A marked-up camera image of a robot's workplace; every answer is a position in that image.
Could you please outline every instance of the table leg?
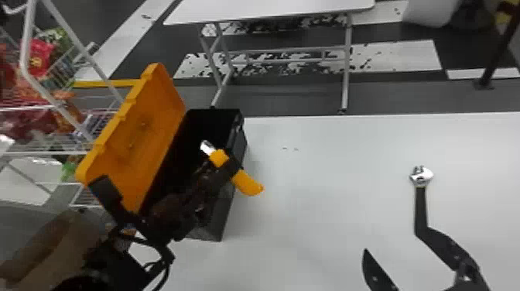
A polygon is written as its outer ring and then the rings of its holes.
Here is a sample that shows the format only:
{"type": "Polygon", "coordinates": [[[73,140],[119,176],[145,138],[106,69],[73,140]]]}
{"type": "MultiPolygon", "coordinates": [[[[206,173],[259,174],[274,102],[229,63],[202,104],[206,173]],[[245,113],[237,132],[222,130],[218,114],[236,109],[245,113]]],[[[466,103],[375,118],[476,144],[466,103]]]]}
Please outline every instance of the table leg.
{"type": "Polygon", "coordinates": [[[352,18],[350,13],[347,14],[347,25],[345,28],[345,69],[343,72],[343,93],[341,95],[341,107],[338,110],[339,115],[344,115],[347,113],[348,108],[348,84],[350,77],[350,68],[351,68],[351,44],[352,44],[352,18]]]}
{"type": "Polygon", "coordinates": [[[202,50],[204,50],[204,53],[206,54],[207,61],[210,63],[211,72],[213,73],[213,78],[215,79],[215,83],[217,83],[217,87],[220,89],[222,87],[222,79],[221,79],[221,72],[217,69],[217,66],[215,65],[215,62],[213,61],[213,53],[210,50],[210,47],[207,45],[206,40],[204,39],[204,36],[202,34],[202,29],[198,26],[197,27],[197,33],[199,35],[199,41],[200,45],[202,46],[202,50]]]}
{"type": "Polygon", "coordinates": [[[498,62],[504,53],[508,50],[509,43],[511,42],[512,37],[514,36],[516,29],[520,25],[520,4],[516,5],[515,12],[509,21],[508,27],[506,28],[504,34],[500,38],[500,43],[498,44],[497,50],[494,52],[486,70],[482,74],[482,77],[475,81],[475,86],[477,89],[492,89],[491,86],[491,78],[493,77],[494,71],[497,69],[498,62]]]}
{"type": "Polygon", "coordinates": [[[218,100],[220,97],[224,94],[229,81],[233,77],[234,74],[234,67],[231,63],[231,55],[229,53],[228,47],[226,46],[226,42],[224,40],[224,34],[222,33],[222,29],[220,26],[220,23],[214,22],[215,25],[215,32],[217,33],[217,38],[215,41],[211,44],[211,46],[208,46],[206,43],[206,40],[204,39],[204,35],[202,34],[202,28],[198,27],[198,34],[199,34],[199,40],[200,45],[202,46],[202,49],[204,50],[204,53],[207,56],[207,61],[210,63],[211,71],[213,72],[213,78],[215,79],[215,82],[217,83],[217,93],[215,93],[215,96],[213,97],[213,100],[211,101],[211,108],[215,108],[217,106],[218,100]],[[221,46],[222,52],[224,53],[224,58],[226,59],[227,66],[229,67],[229,73],[224,77],[224,80],[221,78],[221,72],[218,70],[217,66],[215,65],[215,62],[213,60],[213,55],[217,51],[217,47],[221,46]]]}

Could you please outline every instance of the wrench head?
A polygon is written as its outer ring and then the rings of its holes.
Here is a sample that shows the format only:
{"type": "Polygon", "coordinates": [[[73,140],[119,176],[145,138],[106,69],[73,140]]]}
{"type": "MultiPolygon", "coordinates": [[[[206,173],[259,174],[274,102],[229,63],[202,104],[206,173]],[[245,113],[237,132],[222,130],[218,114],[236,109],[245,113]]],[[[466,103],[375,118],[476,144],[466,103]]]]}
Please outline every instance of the wrench head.
{"type": "Polygon", "coordinates": [[[428,186],[431,179],[433,179],[433,172],[425,166],[414,167],[410,175],[410,180],[415,187],[424,188],[428,186]]]}

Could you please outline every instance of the white table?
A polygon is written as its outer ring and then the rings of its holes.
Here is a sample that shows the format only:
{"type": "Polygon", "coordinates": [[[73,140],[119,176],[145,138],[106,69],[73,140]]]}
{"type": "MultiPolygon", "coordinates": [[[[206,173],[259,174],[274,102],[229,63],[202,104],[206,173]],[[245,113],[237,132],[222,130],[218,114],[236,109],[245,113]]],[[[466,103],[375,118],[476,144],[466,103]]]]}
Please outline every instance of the white table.
{"type": "Polygon", "coordinates": [[[302,60],[306,63],[319,63],[324,61],[344,61],[343,94],[339,113],[345,113],[348,106],[348,82],[350,67],[350,48],[351,48],[351,17],[347,17],[345,29],[345,44],[343,46],[318,46],[318,47],[292,47],[275,50],[241,50],[229,52],[224,40],[219,22],[231,20],[263,19],[286,17],[295,15],[315,15],[324,13],[338,12],[359,12],[374,7],[375,0],[264,0],[264,1],[245,1],[245,0],[183,0],[164,21],[165,26],[174,26],[187,23],[204,24],[213,23],[216,28],[217,38],[212,44],[208,45],[204,36],[198,29],[200,44],[208,56],[208,62],[217,83],[217,93],[211,102],[211,106],[217,106],[220,96],[224,93],[229,81],[235,71],[233,65],[250,63],[291,63],[295,60],[252,60],[251,55],[257,53],[308,53],[320,52],[321,57],[302,60]],[[221,73],[217,69],[213,55],[221,46],[224,58],[229,67],[230,73],[222,80],[221,73]],[[328,50],[343,50],[345,58],[329,58],[325,52],[328,50]],[[245,55],[245,60],[232,60],[232,55],[245,55]]]}
{"type": "Polygon", "coordinates": [[[423,164],[436,174],[431,226],[471,253],[492,290],[509,290],[520,262],[519,126],[520,113],[248,118],[244,166],[265,192],[235,196],[222,242],[172,243],[163,289],[368,291],[369,248],[401,290],[443,290],[453,273],[412,229],[408,175],[423,164]]]}

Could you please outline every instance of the metal table frame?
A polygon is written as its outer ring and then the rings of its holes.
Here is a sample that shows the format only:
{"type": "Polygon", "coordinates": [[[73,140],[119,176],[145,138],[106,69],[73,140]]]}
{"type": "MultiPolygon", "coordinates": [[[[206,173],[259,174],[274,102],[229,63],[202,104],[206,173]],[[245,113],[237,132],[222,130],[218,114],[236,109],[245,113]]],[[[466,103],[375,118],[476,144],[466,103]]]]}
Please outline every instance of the metal table frame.
{"type": "Polygon", "coordinates": [[[343,93],[341,95],[341,104],[338,110],[338,114],[345,114],[347,112],[348,107],[348,84],[349,84],[349,68],[350,68],[350,51],[351,51],[351,42],[352,42],[352,18],[351,14],[347,13],[347,23],[345,25],[345,44],[342,46],[317,46],[317,47],[291,47],[291,48],[282,48],[282,49],[273,49],[273,50],[237,50],[230,52],[228,50],[228,46],[225,42],[225,35],[222,33],[222,29],[220,27],[219,22],[212,22],[215,26],[215,32],[217,34],[217,38],[212,42],[212,44],[208,44],[206,39],[208,37],[202,34],[202,28],[205,24],[198,25],[198,35],[200,40],[200,45],[202,49],[206,53],[207,60],[210,63],[210,68],[213,73],[213,78],[215,79],[215,83],[217,83],[217,92],[215,93],[213,100],[211,101],[211,107],[217,107],[217,104],[221,98],[221,96],[225,93],[231,78],[234,75],[235,67],[233,65],[248,65],[252,63],[321,63],[327,61],[344,61],[345,69],[343,76],[343,93]],[[226,60],[226,64],[229,67],[229,74],[224,76],[224,79],[221,76],[215,62],[213,60],[213,56],[215,53],[219,53],[218,47],[220,45],[222,53],[224,53],[224,58],[226,60]],[[343,50],[345,52],[345,58],[330,58],[326,57],[325,52],[330,50],[343,50]],[[306,53],[306,52],[319,52],[321,53],[321,57],[319,58],[309,58],[304,60],[251,60],[252,54],[257,53],[306,53]],[[233,61],[231,56],[244,54],[245,61],[233,61]]]}

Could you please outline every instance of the floor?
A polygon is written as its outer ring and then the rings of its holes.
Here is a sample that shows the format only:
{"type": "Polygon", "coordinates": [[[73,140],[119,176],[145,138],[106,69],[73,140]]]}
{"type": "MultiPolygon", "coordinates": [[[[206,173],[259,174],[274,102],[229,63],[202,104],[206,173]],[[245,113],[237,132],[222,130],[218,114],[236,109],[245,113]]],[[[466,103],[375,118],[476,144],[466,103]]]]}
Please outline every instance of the floor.
{"type": "MultiPolygon", "coordinates": [[[[55,0],[54,3],[84,43],[94,41],[102,45],[98,57],[104,61],[100,65],[112,79],[139,78],[149,63],[161,62],[188,108],[209,107],[216,87],[207,73],[195,28],[163,26],[164,18],[178,0],[55,0]]],[[[350,69],[347,114],[520,111],[520,34],[517,33],[511,52],[504,55],[499,65],[507,69],[507,78],[494,80],[494,90],[476,91],[471,78],[452,79],[468,77],[473,73],[471,70],[483,68],[497,45],[499,32],[492,28],[465,33],[449,27],[429,29],[406,24],[400,20],[403,4],[403,0],[377,1],[378,9],[383,11],[381,15],[365,15],[357,24],[354,22],[352,57],[357,63],[350,69]],[[389,66],[393,57],[398,61],[389,66]]],[[[53,26],[53,20],[42,9],[36,19],[40,28],[53,26]]],[[[18,37],[21,23],[20,17],[14,17],[5,29],[18,37]]],[[[341,15],[297,19],[296,25],[278,27],[275,31],[262,25],[237,27],[239,24],[230,24],[226,32],[230,50],[338,45],[344,41],[341,15]],[[314,27],[315,22],[322,25],[326,22],[326,27],[314,27]]],[[[205,33],[210,36],[210,29],[205,33]]],[[[343,69],[340,64],[243,68],[220,106],[240,108],[245,116],[335,115],[340,106],[343,69]]],[[[103,93],[104,89],[78,91],[82,95],[103,93]]],[[[102,106],[96,100],[78,102],[83,102],[83,108],[102,106]]],[[[8,212],[8,207],[0,211],[6,215],[8,212]]],[[[12,217],[24,214],[17,212],[12,217]]],[[[36,230],[39,224],[31,225],[36,230]]],[[[27,228],[15,240],[16,244],[29,237],[33,228],[27,228]]],[[[8,244],[8,249],[16,244],[8,244]]]]}

